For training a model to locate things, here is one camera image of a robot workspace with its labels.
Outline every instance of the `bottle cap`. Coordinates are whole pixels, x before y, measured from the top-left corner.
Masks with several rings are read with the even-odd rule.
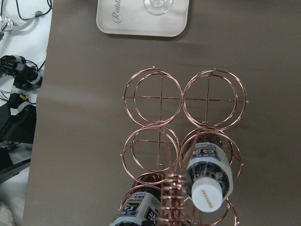
[[[197,179],[192,185],[193,204],[203,212],[213,212],[222,205],[222,188],[213,178]]]

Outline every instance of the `brown table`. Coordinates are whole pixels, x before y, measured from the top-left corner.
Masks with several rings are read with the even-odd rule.
[[[300,222],[300,7],[191,0],[185,31],[153,38],[102,33],[96,0],[56,1],[24,226],[109,225],[132,183],[119,154],[139,128],[121,96],[134,73],[153,65],[181,87],[214,67],[242,80],[249,104],[227,133],[245,166],[231,201],[242,225]],[[193,128],[183,122],[174,125],[180,138]]]

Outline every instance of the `bottle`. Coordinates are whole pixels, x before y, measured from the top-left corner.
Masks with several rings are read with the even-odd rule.
[[[186,161],[193,140],[187,145],[183,162]],[[220,208],[233,191],[231,167],[218,135],[203,134],[198,138],[186,169],[188,188],[186,194],[203,212]]]
[[[156,174],[146,177],[142,181],[160,181]],[[110,226],[155,226],[159,215],[160,196],[161,191],[153,187],[135,189]]]

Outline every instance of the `glass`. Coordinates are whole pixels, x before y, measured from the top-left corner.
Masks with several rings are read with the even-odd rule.
[[[155,16],[165,14],[173,5],[174,0],[144,0],[147,11]]]

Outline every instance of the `white tray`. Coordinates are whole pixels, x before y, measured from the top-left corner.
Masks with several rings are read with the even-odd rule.
[[[109,34],[174,37],[187,23],[189,0],[174,0],[170,10],[150,14],[143,0],[98,0],[96,23]]]

